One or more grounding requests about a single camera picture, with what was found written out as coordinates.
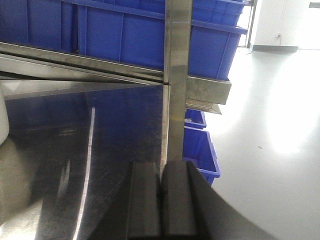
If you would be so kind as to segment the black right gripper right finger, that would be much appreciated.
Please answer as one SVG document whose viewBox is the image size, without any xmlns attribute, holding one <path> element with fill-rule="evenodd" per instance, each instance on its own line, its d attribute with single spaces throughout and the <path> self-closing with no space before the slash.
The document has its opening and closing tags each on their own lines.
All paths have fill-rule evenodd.
<svg viewBox="0 0 320 240">
<path fill-rule="evenodd" d="M 215 192 L 191 161 L 169 161 L 162 174 L 166 240 L 273 240 Z"/>
</svg>

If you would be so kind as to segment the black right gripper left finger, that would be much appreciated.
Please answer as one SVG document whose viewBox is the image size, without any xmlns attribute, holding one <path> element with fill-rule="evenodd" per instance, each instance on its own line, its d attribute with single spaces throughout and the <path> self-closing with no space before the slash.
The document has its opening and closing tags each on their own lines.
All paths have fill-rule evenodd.
<svg viewBox="0 0 320 240">
<path fill-rule="evenodd" d="M 97 240 L 159 240 L 158 177 L 153 162 L 131 162 L 96 227 Z"/>
</svg>

